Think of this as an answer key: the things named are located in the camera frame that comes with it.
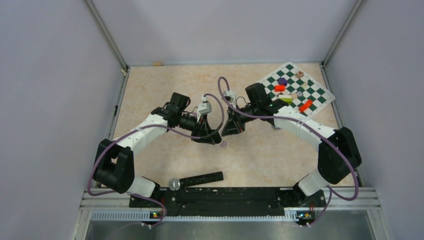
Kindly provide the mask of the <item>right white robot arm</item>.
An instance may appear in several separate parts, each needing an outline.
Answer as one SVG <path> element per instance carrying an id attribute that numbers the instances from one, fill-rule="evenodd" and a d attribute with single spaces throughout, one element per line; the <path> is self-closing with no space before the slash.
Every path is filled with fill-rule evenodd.
<path id="1" fill-rule="evenodd" d="M 318 153 L 317 167 L 293 186 L 293 200 L 297 205 L 307 206 L 316 192 L 331 184 L 338 184 L 349 174 L 355 174 L 362 158 L 349 128 L 335 129 L 315 122 L 287 102 L 272 100 L 261 83 L 254 83 L 245 91 L 250 102 L 243 108 L 229 101 L 232 97 L 230 90 L 219 91 L 241 125 L 255 119 L 266 121 L 297 135 Z"/>

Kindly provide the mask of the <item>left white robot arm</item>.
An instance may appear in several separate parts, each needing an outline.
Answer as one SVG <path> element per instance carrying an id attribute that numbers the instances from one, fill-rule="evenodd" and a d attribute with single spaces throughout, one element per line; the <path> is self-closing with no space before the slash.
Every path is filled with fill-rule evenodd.
<path id="1" fill-rule="evenodd" d="M 104 139 L 98 145 L 90 181 L 96 181 L 119 194 L 139 195 L 149 207 L 160 202 L 160 186 L 153 180 L 135 175 L 134 157 L 154 139 L 176 128 L 190 131 L 192 141 L 215 145 L 222 141 L 219 129 L 212 129 L 208 114 L 212 107 L 205 93 L 197 106 L 196 116 L 186 111 L 191 99 L 174 92 L 163 107 L 155 108 L 147 118 L 131 131 L 115 140 Z"/>

